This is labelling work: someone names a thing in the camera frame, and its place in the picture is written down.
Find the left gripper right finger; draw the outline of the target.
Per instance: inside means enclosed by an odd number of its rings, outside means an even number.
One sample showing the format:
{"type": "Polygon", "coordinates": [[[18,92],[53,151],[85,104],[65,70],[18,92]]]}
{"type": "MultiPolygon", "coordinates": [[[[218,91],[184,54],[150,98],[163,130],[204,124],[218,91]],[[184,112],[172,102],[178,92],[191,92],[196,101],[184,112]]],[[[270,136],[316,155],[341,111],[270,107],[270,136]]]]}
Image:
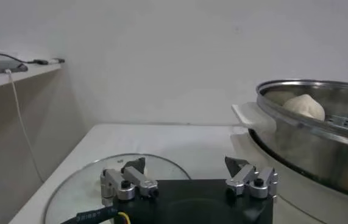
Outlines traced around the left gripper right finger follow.
{"type": "Polygon", "coordinates": [[[230,178],[226,179],[227,193],[237,198],[249,194],[256,199],[277,198],[279,175],[273,167],[258,170],[244,159],[224,158],[230,178]]]}

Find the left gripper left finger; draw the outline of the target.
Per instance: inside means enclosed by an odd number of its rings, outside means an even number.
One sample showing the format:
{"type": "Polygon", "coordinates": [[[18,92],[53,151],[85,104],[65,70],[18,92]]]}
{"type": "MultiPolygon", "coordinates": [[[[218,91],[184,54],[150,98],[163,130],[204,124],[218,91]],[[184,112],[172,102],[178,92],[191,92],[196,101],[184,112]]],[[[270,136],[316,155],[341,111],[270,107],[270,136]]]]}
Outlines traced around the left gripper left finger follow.
{"type": "Polygon", "coordinates": [[[158,182],[144,174],[145,158],[127,162],[120,171],[104,169],[100,175],[101,203],[105,207],[113,204],[114,199],[131,201],[137,195],[141,198],[157,198],[158,182]]]}

